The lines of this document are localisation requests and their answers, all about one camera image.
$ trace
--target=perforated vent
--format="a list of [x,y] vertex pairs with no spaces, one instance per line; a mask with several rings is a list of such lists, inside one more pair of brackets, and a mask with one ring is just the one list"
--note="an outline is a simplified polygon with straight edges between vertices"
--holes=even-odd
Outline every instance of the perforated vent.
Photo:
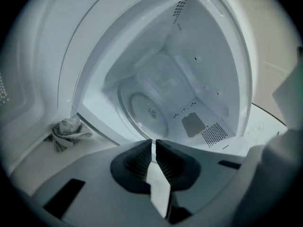
[[179,1],[178,2],[177,6],[176,6],[176,9],[174,11],[174,14],[173,14],[173,16],[175,17],[174,24],[176,23],[176,21],[177,21],[179,15],[180,15],[182,9],[184,8],[184,6],[186,4],[186,1],[187,0],[183,0],[183,1]]
[[2,81],[2,75],[0,73],[0,105],[6,103],[7,101],[9,101],[9,98]]
[[209,147],[228,136],[218,123],[215,123],[212,127],[204,130],[201,134]]

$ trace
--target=black rectangular slot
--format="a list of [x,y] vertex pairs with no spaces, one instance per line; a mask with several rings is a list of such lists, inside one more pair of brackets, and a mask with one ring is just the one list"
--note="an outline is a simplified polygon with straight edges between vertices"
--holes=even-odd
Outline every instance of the black rectangular slot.
[[84,184],[85,182],[83,181],[71,179],[47,204],[44,205],[44,209],[58,219],[61,219]]
[[235,163],[235,162],[231,162],[231,161],[224,161],[224,160],[220,161],[218,164],[229,167],[229,168],[237,169],[237,170],[241,167],[241,164],[239,164],[239,163]]

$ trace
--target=gray cloth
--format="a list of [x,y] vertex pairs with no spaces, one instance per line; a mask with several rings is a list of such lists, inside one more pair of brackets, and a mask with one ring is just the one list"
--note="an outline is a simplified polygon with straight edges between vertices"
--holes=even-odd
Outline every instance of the gray cloth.
[[78,115],[64,119],[52,128],[52,135],[46,140],[53,142],[55,152],[65,151],[77,144],[80,139],[92,136],[89,128],[80,121]]

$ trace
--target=gray towel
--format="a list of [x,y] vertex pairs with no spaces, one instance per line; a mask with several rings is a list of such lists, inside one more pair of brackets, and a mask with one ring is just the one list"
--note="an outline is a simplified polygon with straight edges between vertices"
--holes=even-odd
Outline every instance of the gray towel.
[[56,124],[52,128],[52,135],[46,140],[53,142],[55,152],[61,152],[77,144],[80,139],[91,136],[89,128],[80,121],[78,115],[75,115]]

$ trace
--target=printed diagram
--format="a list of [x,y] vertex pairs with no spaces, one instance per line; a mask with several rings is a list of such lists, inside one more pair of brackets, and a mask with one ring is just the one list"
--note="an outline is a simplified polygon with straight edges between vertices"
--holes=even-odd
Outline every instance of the printed diagram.
[[243,137],[247,139],[248,142],[253,142],[254,145],[258,144],[258,138],[264,130],[264,123],[262,121],[256,123],[250,131],[248,131]]

